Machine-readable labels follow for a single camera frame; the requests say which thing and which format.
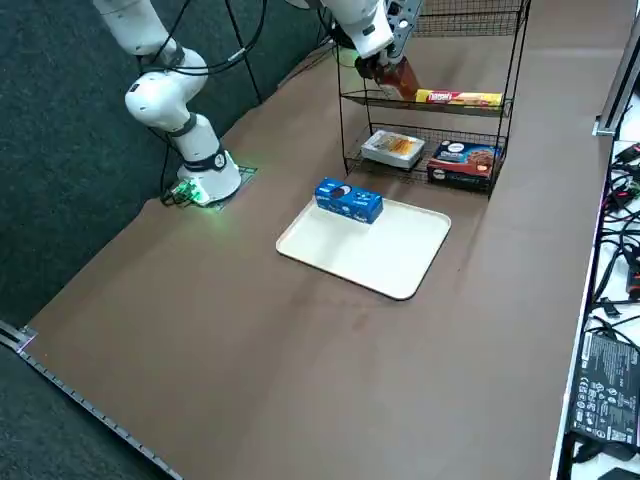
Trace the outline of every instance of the blue box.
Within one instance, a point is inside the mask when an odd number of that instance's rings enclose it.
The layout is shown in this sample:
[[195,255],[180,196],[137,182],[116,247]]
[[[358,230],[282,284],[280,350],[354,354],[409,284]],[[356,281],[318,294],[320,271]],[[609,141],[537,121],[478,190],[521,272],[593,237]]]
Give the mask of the blue box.
[[373,223],[382,212],[380,195],[333,178],[316,187],[315,197],[318,207],[362,223]]

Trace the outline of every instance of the black metal wire rack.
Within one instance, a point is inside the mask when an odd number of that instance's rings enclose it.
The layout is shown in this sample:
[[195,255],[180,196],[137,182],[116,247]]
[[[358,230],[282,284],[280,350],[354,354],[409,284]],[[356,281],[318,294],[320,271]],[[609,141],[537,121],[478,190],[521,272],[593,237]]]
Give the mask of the black metal wire rack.
[[522,23],[522,3],[522,0],[425,0],[413,34],[513,35]]
[[[471,133],[460,132],[454,130],[442,130],[437,128],[422,128],[413,127],[408,125],[394,125],[389,123],[372,123],[374,133],[379,129],[387,132],[402,133],[414,138],[420,138],[425,141],[424,150],[433,152],[440,143],[445,140],[452,142],[463,143],[478,143],[481,145],[495,145],[497,155],[493,159],[494,168],[493,173],[497,176],[502,161],[504,159],[504,152],[506,151],[507,138],[504,136],[498,137],[496,135],[483,134],[483,133]],[[358,140],[351,146],[350,150],[345,155],[345,161],[347,162],[348,170],[353,171],[358,169],[359,171],[365,171],[376,175],[391,175],[400,178],[405,183],[422,183],[427,182],[427,162],[429,157],[423,156],[410,170],[403,170],[400,168],[394,168],[381,163],[369,162],[362,158],[360,154],[360,145],[362,145],[371,134],[369,128],[365,128],[359,135]]]
[[[391,100],[378,89],[367,87],[363,80],[359,90],[343,91],[341,65],[338,62],[338,85],[340,89],[340,128],[342,132],[342,152],[347,174],[358,170],[373,175],[391,175],[408,183],[427,183],[427,162],[441,142],[445,140],[478,143],[495,147],[494,168],[487,191],[491,195],[502,165],[506,159],[509,136],[511,134],[512,111],[516,100],[520,64],[529,17],[530,0],[425,0],[422,14],[414,30],[414,36],[485,36],[512,35],[508,69],[505,72],[503,101],[495,108],[458,105],[432,105],[407,100]],[[342,102],[349,100],[366,108],[368,124],[353,144],[345,145],[345,130]],[[425,128],[397,123],[372,122],[372,107],[402,110],[438,112],[450,115],[490,117],[494,134]],[[361,145],[378,129],[403,133],[425,140],[423,157],[411,170],[402,170],[363,159]]]

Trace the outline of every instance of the white food package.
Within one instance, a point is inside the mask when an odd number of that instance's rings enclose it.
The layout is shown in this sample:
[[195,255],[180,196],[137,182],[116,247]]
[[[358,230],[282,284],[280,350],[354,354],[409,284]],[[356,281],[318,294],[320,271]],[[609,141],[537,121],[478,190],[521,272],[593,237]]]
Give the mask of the white food package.
[[408,170],[420,159],[424,143],[419,138],[378,130],[362,144],[360,151],[368,160]]

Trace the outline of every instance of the oreo box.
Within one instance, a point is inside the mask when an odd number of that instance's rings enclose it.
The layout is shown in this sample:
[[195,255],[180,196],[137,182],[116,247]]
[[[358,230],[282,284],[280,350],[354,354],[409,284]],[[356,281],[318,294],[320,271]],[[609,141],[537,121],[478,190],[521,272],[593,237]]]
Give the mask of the oreo box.
[[318,207],[362,223],[373,223],[382,212],[380,195],[332,178],[316,187],[315,197]]
[[487,191],[494,159],[501,154],[499,147],[445,140],[427,162],[427,175],[435,184]]

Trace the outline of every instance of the white tray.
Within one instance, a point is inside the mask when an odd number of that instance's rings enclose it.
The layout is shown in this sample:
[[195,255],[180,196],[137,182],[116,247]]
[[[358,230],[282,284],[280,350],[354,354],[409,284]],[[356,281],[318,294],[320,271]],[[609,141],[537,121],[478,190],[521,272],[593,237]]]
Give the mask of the white tray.
[[451,227],[446,215],[384,200],[372,225],[311,200],[276,242],[282,255],[396,300],[413,296]]

